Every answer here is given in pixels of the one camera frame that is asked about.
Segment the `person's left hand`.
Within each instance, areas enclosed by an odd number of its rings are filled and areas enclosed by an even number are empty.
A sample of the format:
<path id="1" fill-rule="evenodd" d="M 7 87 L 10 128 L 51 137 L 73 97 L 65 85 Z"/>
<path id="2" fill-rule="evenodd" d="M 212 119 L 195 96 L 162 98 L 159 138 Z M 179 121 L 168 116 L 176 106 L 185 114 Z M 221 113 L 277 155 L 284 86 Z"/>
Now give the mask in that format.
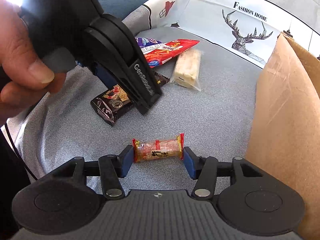
<path id="1" fill-rule="evenodd" d="M 1 125 L 37 103 L 46 93 L 57 93 L 66 79 L 55 74 L 35 53 L 19 7 L 1 0 L 1 65 L 11 79 L 1 89 Z"/>

